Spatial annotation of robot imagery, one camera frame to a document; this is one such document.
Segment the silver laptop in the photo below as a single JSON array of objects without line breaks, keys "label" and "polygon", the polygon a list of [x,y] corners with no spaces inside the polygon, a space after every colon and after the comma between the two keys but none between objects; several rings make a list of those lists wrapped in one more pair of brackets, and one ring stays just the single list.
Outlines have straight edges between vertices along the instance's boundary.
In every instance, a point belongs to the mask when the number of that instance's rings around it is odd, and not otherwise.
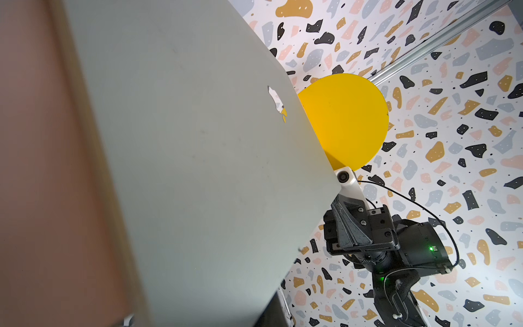
[{"label": "silver laptop", "polygon": [[254,326],[340,185],[228,1],[64,1],[154,326]]}]

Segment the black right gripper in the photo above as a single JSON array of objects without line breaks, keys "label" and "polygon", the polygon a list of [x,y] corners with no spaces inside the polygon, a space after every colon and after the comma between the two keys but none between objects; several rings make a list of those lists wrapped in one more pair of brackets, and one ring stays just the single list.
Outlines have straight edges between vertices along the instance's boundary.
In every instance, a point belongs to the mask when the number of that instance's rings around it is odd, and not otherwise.
[{"label": "black right gripper", "polygon": [[324,215],[326,249],[357,269],[388,274],[412,268],[420,274],[447,274],[453,266],[434,227],[394,220],[386,206],[367,210],[365,202],[337,195]]}]

